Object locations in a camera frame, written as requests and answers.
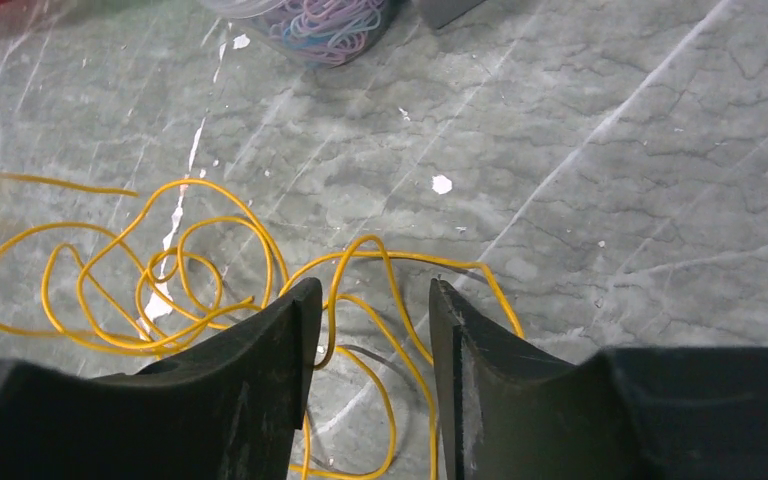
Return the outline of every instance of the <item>white paint fleck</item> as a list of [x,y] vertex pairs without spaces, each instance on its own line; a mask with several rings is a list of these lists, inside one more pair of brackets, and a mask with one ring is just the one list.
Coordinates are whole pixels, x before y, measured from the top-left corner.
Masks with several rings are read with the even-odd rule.
[[[184,178],[189,178],[190,172],[193,170],[193,161],[196,158],[196,150],[198,149],[198,144],[201,140],[201,132],[204,130],[205,120],[206,118],[201,119],[201,126],[199,126],[195,135],[193,136],[193,147],[190,149],[190,158],[187,162],[187,174],[184,176]],[[175,211],[172,212],[171,216],[172,229],[169,230],[169,233],[167,233],[165,237],[163,237],[163,241],[161,242],[163,244],[164,251],[169,250],[169,248],[172,247],[172,239],[175,238],[175,234],[178,233],[178,229],[181,227],[181,218],[184,216],[184,192],[186,192],[186,190],[187,189],[184,188],[184,186],[178,190],[178,204],[176,205]],[[164,258],[163,261],[160,262],[160,277],[166,273],[166,261],[168,259],[168,257]],[[160,293],[165,295],[169,300],[173,300],[172,295],[169,293],[169,286],[166,283],[158,284],[157,289],[160,290]],[[172,310],[172,305],[168,304],[165,299],[163,299],[160,295],[152,290],[151,297],[149,297],[148,304],[146,304],[145,307],[145,314],[149,320],[154,322],[160,317],[169,315],[172,313]],[[140,324],[148,331],[149,327],[142,319],[140,319]]]
[[249,40],[249,37],[244,33],[234,39],[234,50],[246,48],[249,46],[250,43],[251,43],[251,40]]
[[201,141],[201,132],[204,131],[204,121],[207,117],[201,119],[201,126],[196,130],[196,134],[193,136],[193,146],[190,148],[190,160],[187,163],[187,172],[193,171],[193,162],[196,159],[196,150],[198,150],[198,144]]
[[445,195],[452,191],[452,181],[445,175],[435,175],[431,178],[431,188],[438,195]]

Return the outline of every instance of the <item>concrete floor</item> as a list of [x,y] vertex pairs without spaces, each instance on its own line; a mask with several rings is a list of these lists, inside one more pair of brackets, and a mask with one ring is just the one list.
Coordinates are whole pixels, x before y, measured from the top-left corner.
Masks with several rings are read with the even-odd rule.
[[[768,0],[488,0],[439,32],[406,5],[370,52],[319,72],[254,42],[220,58],[237,28],[195,0],[0,8],[0,171],[150,192],[204,169],[252,202],[291,269],[363,233],[482,260],[532,341],[571,361],[616,344],[768,345]],[[435,175],[452,191],[435,193]],[[141,206],[42,187],[6,195],[1,217],[23,225],[116,229]],[[161,249],[175,202],[135,235],[144,255]],[[191,189],[183,226],[232,212]],[[260,295],[262,252],[247,239],[215,230],[193,249],[228,266],[241,296]],[[80,231],[23,245],[0,265],[0,319],[46,325],[37,285],[64,240],[103,246]],[[439,274],[502,318],[479,282],[398,272],[416,322]],[[77,325],[70,275],[54,300]],[[128,265],[98,275],[133,303]],[[344,285],[398,323],[380,265],[351,268]],[[341,315],[341,343],[393,358],[365,317]],[[0,356],[87,376],[138,367],[1,333]],[[427,408],[401,365],[376,367],[401,428],[387,478],[426,478]],[[363,373],[336,360],[315,377],[311,409],[319,460],[377,467],[388,433]]]

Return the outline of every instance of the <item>clear plastic bin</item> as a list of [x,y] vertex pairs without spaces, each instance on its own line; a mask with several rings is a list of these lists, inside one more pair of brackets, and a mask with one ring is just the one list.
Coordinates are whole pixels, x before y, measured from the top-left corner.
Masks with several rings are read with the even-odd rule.
[[310,68],[352,61],[392,20],[392,0],[199,0],[250,36]]

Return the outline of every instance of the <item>black plastic jaw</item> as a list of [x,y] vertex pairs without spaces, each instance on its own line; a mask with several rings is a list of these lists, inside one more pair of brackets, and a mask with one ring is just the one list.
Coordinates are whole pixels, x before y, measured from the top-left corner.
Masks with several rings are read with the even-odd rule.
[[449,480],[768,479],[768,348],[613,348],[579,366],[430,292]]
[[0,360],[0,478],[280,479],[301,428],[322,287],[136,375]]

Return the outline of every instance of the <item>yellow wire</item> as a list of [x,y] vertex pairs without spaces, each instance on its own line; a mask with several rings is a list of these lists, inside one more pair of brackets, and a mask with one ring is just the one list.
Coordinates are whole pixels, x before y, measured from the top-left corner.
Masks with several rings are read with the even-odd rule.
[[[127,195],[131,197],[138,196],[136,192],[131,190],[123,190],[123,189],[116,189],[116,188],[96,188],[96,187],[90,187],[85,185],[79,185],[79,184],[75,184],[75,183],[71,183],[63,180],[51,179],[46,177],[38,177],[35,175],[0,173],[0,179],[31,182],[31,183],[41,183],[41,184],[68,188],[72,190],[78,190],[78,191],[87,192],[87,193],[106,194],[106,195]],[[149,210],[151,209],[152,205],[155,203],[155,201],[158,199],[160,195],[162,195],[163,193],[171,189],[185,188],[190,185],[207,187],[216,192],[219,192],[225,198],[227,198],[231,203],[233,203],[239,210],[241,210],[245,216],[244,217],[222,216],[222,217],[216,217],[216,218],[200,221],[194,224],[193,226],[189,227],[188,229],[186,229],[181,234],[180,239],[176,245],[171,246],[165,251],[158,252],[152,255],[149,261],[146,264],[143,264],[139,260],[137,255],[134,253],[133,249],[131,249],[127,245],[127,243],[125,243],[125,239],[143,221],[143,219],[146,217]],[[265,278],[263,297],[259,305],[254,303],[254,297],[249,297],[244,299],[242,302],[238,302],[225,307],[220,307],[220,304],[222,303],[222,299],[223,299],[223,293],[224,293],[222,275],[219,273],[219,270],[210,260],[208,260],[207,258],[201,255],[198,255],[186,250],[185,248],[186,241],[196,230],[200,228],[204,228],[209,225],[214,225],[217,223],[233,223],[233,224],[244,226],[249,230],[251,230],[252,232],[254,232],[254,234],[260,240],[260,243],[263,246],[263,253],[266,258],[266,278]],[[508,317],[508,321],[510,322],[511,327],[514,330],[514,333],[516,333],[521,338],[524,338],[525,336],[523,333],[522,327],[520,326],[519,321],[517,320],[516,314],[514,313],[513,309],[511,308],[510,304],[505,298],[505,295],[502,293],[502,290],[499,287],[499,284],[496,282],[496,279],[493,276],[493,273],[490,271],[490,268],[486,264],[480,263],[480,262],[458,262],[455,260],[449,260],[447,258],[437,257],[432,255],[425,255],[422,253],[390,251],[385,248],[384,243],[381,241],[381,239],[375,235],[364,235],[356,239],[355,241],[353,241],[346,248],[346,250],[342,252],[335,252],[335,253],[321,256],[311,261],[307,265],[303,266],[291,276],[289,275],[286,263],[284,261],[284,257],[281,254],[281,251],[278,248],[278,245],[275,243],[275,240],[272,238],[269,231],[263,226],[263,224],[260,223],[260,221],[254,215],[254,213],[248,208],[248,206],[246,206],[242,201],[240,201],[239,198],[234,196],[231,192],[229,192],[225,188],[219,185],[216,185],[212,182],[209,182],[207,180],[186,178],[183,180],[177,180],[177,181],[168,183],[160,187],[157,191],[155,191],[149,197],[149,199],[146,201],[146,204],[143,206],[142,210],[134,218],[134,220],[119,234],[115,234],[110,230],[103,227],[99,227],[97,225],[92,225],[92,224],[82,223],[82,222],[59,222],[59,223],[41,225],[41,226],[26,230],[25,232],[22,232],[21,234],[16,235],[15,237],[11,238],[7,242],[5,242],[3,245],[1,245],[0,259],[11,248],[15,247],[18,243],[26,240],[28,237],[31,237],[33,235],[36,235],[42,232],[50,231],[50,230],[66,229],[66,228],[87,229],[87,230],[100,233],[101,235],[108,237],[110,239],[110,243],[108,243],[100,252],[98,252],[96,255],[91,257],[86,262],[81,260],[78,250],[70,244],[65,244],[65,243],[60,244],[57,247],[55,247],[55,249],[51,252],[48,262],[45,266],[45,270],[43,271],[42,282],[40,285],[40,294],[42,299],[43,311],[48,317],[48,320],[51,323],[51,325],[54,327],[54,330],[29,330],[29,329],[14,327],[14,326],[7,325],[0,322],[1,331],[9,334],[24,335],[24,336],[31,336],[31,337],[44,337],[44,338],[66,337],[72,340],[73,342],[78,343],[79,345],[83,345],[87,348],[91,348],[93,350],[97,350],[105,353],[134,355],[134,356],[172,355],[174,353],[180,352],[186,349],[187,347],[189,347],[191,344],[193,344],[193,342],[195,342],[199,338],[199,336],[204,332],[204,330],[208,328],[212,328],[216,330],[222,330],[222,329],[228,328],[227,325],[223,325],[217,322],[217,320],[220,317],[227,315],[229,313],[240,311],[240,310],[251,310],[254,312],[258,312],[263,308],[266,308],[266,306],[269,305],[272,298],[273,283],[274,283],[274,267],[276,265],[278,266],[278,271],[281,276],[281,281],[283,282],[280,286],[280,290],[278,294],[280,296],[286,293],[304,274],[306,274],[313,268],[319,265],[322,265],[323,263],[328,261],[332,261],[332,260],[338,261],[336,271],[331,280],[331,288],[328,291],[328,298],[323,304],[323,309],[326,311],[327,320],[328,320],[328,345],[325,350],[325,355],[319,361],[319,363],[315,365],[315,369],[321,370],[325,368],[333,358],[334,353],[336,352],[343,356],[348,357],[348,359],[354,362],[358,366],[358,368],[363,370],[363,372],[366,373],[367,376],[369,376],[369,378],[372,380],[372,382],[378,388],[379,393],[381,394],[381,398],[384,403],[384,409],[387,413],[387,420],[389,423],[390,443],[387,448],[387,455],[384,461],[382,462],[382,464],[376,470],[371,471],[369,473],[346,474],[346,473],[335,473],[335,472],[329,472],[324,470],[311,469],[310,468],[311,425],[310,425],[310,419],[307,417],[307,415],[305,415],[304,425],[303,425],[303,434],[304,434],[303,462],[302,462],[302,465],[290,466],[290,469],[292,471],[301,473],[303,480],[306,480],[310,475],[315,475],[315,476],[320,476],[325,478],[332,478],[332,479],[339,479],[339,480],[373,480],[373,479],[379,478],[380,476],[382,476],[384,473],[387,472],[387,470],[390,468],[390,465],[393,462],[393,457],[396,452],[396,440],[398,438],[397,428],[396,428],[396,419],[393,413],[393,407],[390,403],[390,397],[387,393],[386,388],[384,387],[383,382],[372,371],[372,369],[369,366],[367,366],[363,361],[361,361],[356,355],[354,355],[351,351],[347,350],[345,347],[341,345],[337,345],[336,308],[337,308],[337,303],[341,301],[353,303],[369,316],[369,318],[373,321],[373,323],[375,323],[376,326],[378,326],[378,328],[381,330],[381,333],[387,338],[387,340],[396,350],[399,357],[405,362],[411,375],[413,375],[413,377],[416,379],[417,383],[419,384],[420,389],[422,390],[422,394],[425,397],[425,401],[428,403],[428,409],[429,409],[429,421],[428,421],[429,463],[430,463],[429,478],[431,480],[437,479],[437,457],[438,457],[437,408],[434,403],[434,398],[431,394],[431,390],[429,389],[428,384],[422,378],[422,375],[420,374],[419,369],[416,367],[416,364],[407,354],[405,349],[402,348],[398,339],[387,328],[385,323],[382,321],[380,315],[378,315],[378,313],[376,313],[375,310],[368,303],[364,302],[360,298],[354,295],[340,293],[339,291],[340,281],[342,280],[343,274],[345,272],[346,267],[348,266],[348,263],[352,259],[376,258],[376,259],[382,260],[382,263],[384,265],[384,270],[387,274],[387,280],[390,285],[390,290],[396,302],[396,306],[398,307],[399,316],[402,318],[402,322],[405,326],[408,337],[410,338],[411,342],[416,347],[416,349],[420,352],[422,357],[429,364],[432,363],[433,361],[431,357],[431,353],[429,352],[428,348],[426,348],[426,346],[419,339],[419,336],[416,333],[416,329],[413,326],[413,322],[411,322],[410,315],[408,314],[407,308],[405,307],[404,300],[402,299],[401,294],[399,293],[398,284],[396,283],[396,276],[393,271],[393,260],[415,260],[415,261],[425,262],[433,265],[439,265],[439,266],[444,266],[444,267],[449,267],[454,269],[480,270],[484,274],[484,277],[487,280],[490,290],[496,296],[496,299],[499,301],[499,304],[501,305],[502,310],[505,312],[505,315]],[[374,244],[375,250],[360,250],[360,247],[362,247],[367,243]],[[111,251],[113,251],[115,248],[121,248],[125,252],[126,256],[128,257],[128,259],[130,259],[131,263],[136,268],[136,271],[139,274],[139,279],[137,281],[137,288],[134,293],[134,302],[138,312],[138,316],[136,318],[128,314],[125,308],[113,299],[113,297],[107,292],[107,290],[104,289],[101,283],[98,282],[98,280],[91,273],[92,268],[96,264],[98,264],[98,262],[101,261],[105,256],[107,256]],[[63,251],[68,252],[72,256],[72,260],[75,262],[78,268],[80,268],[80,273],[78,274],[78,278],[75,283],[75,292],[77,295],[78,303],[81,306],[81,310],[84,312],[84,315],[87,318],[87,322],[89,323],[89,326],[90,326],[89,330],[76,330],[76,329],[66,328],[63,325],[63,323],[59,320],[57,315],[55,314],[54,308],[51,305],[51,300],[49,298],[49,293],[50,293],[49,286],[51,283],[51,276],[53,274],[52,272],[57,263],[57,260],[59,259],[60,254]],[[164,260],[167,260],[170,258],[174,259],[174,264],[172,265],[170,271],[165,275],[163,275],[163,277],[156,276],[154,274],[154,269],[158,265],[160,265]],[[213,282],[216,285],[216,291],[214,292],[213,301],[211,302],[210,305],[205,305],[204,303],[202,303],[198,298],[196,298],[196,295],[193,293],[192,288],[190,286],[187,269],[185,268],[185,265],[186,265],[185,262],[187,260],[198,262],[201,265],[207,267],[207,269],[210,271],[213,277]],[[160,285],[173,280],[173,278],[175,277],[177,277],[178,280],[180,281],[181,287],[185,292],[188,300],[192,303],[192,305],[198,311],[198,313],[193,313],[187,310],[186,308],[180,306],[179,304],[172,301],[172,299],[169,298],[167,295],[165,295],[163,291],[161,291]],[[89,281],[90,285],[92,285],[92,287],[95,288],[95,290],[99,294],[101,294],[101,296],[104,297],[105,300],[107,300],[113,306],[114,310],[116,310],[116,312],[123,317],[125,322],[127,322],[135,330],[136,336],[108,332],[108,331],[105,331],[99,325],[99,323],[95,319],[95,316],[90,310],[89,304],[86,301],[87,281]],[[160,327],[158,327],[148,317],[148,315],[145,312],[145,303],[143,302],[143,292],[146,289],[146,287],[152,292],[154,292],[156,295],[158,295],[160,298],[162,298],[167,304],[169,304],[170,307],[172,307],[172,309],[174,309],[176,312],[178,312],[185,318],[189,319],[192,323],[189,326],[184,327],[173,333],[167,333],[161,330]]]

